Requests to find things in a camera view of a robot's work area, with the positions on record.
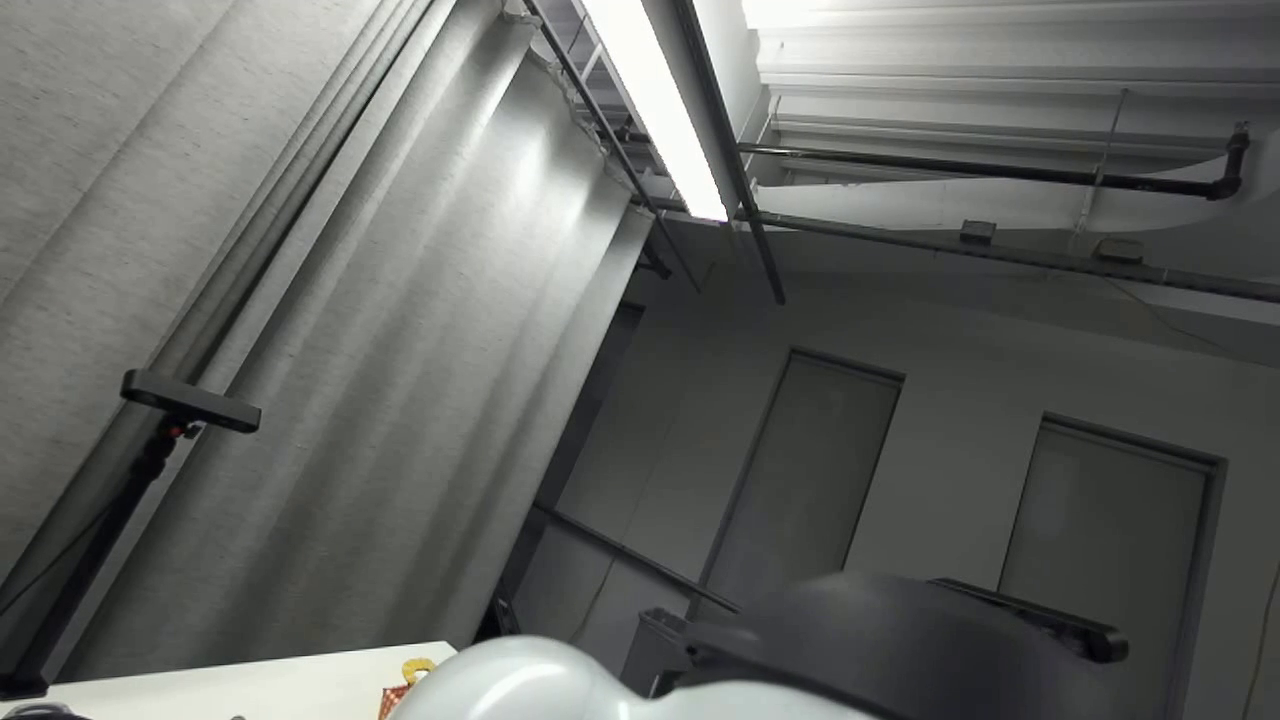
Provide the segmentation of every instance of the ceiling light fixture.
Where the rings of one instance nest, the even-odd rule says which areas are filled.
[[[665,154],[689,215],[727,219],[708,150],[693,132],[689,102],[674,88],[665,47],[654,43],[644,0],[579,0],[579,8],[589,12],[638,122],[647,128],[652,146]]]

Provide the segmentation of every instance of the gray door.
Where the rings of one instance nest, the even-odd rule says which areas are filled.
[[[842,569],[895,395],[895,374],[793,350],[704,572],[711,593],[746,608]]]
[[[1217,468],[1046,421],[999,593],[1116,623],[1125,715],[1163,720]]]

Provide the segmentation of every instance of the fluorescent light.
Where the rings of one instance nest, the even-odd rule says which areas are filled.
[[[693,115],[674,88],[665,47],[654,43],[644,0],[579,0],[615,78],[632,95],[652,146],[665,154],[689,215],[727,219],[708,150],[693,132]]]

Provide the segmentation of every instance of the white object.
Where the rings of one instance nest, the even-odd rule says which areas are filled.
[[[652,33],[638,0],[579,0],[594,41],[602,43],[615,78],[665,154],[689,215],[727,219],[708,150],[693,132],[689,102],[674,88],[673,62]]]
[[[297,654],[264,663],[224,663],[92,683],[54,683],[42,699],[87,720],[375,720],[379,694],[400,678],[400,663],[424,654],[443,663],[449,644],[400,644],[341,654]]]
[[[873,720],[780,683],[704,683],[638,699],[590,654],[536,637],[458,650],[400,705],[396,720]]]

